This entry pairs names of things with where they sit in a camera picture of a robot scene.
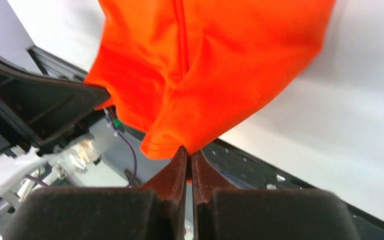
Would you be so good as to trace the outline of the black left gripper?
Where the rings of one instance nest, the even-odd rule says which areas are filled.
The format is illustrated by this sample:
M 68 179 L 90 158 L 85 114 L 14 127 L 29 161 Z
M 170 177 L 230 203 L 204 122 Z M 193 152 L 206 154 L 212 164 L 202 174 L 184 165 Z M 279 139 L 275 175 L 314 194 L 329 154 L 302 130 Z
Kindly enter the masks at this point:
M 0 153 L 49 145 L 108 98 L 102 87 L 34 73 L 0 56 Z

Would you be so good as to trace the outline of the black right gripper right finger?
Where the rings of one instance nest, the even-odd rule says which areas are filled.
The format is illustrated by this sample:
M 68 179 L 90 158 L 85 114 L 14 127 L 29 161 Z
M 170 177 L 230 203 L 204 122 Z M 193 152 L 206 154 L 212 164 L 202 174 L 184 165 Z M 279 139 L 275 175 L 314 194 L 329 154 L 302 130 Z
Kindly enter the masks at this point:
M 240 189 L 199 151 L 191 157 L 197 240 L 357 240 L 347 206 L 317 189 Z

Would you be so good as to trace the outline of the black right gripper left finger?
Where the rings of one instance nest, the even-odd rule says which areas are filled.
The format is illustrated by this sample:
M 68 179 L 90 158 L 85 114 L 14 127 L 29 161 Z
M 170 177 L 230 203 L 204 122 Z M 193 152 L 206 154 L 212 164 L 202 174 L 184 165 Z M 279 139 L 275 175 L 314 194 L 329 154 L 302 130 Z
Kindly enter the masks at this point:
M 140 187 L 52 186 L 20 205 L 6 240 L 182 240 L 188 154 Z

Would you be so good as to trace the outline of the orange t shirt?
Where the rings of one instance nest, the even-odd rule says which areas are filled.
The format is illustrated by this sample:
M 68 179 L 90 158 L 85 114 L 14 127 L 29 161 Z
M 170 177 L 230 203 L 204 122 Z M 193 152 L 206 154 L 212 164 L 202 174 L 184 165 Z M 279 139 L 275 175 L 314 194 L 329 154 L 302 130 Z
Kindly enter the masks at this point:
M 102 0 L 85 83 L 167 159 L 218 138 L 272 101 L 321 51 L 333 0 Z

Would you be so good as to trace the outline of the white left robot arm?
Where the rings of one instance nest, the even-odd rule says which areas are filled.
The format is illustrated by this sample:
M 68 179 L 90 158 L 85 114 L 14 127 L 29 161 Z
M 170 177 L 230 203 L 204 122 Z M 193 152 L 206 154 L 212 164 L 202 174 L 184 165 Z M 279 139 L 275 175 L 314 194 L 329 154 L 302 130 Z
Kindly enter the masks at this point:
M 0 196 L 48 156 L 84 139 L 109 96 L 74 69 L 36 73 L 0 56 Z

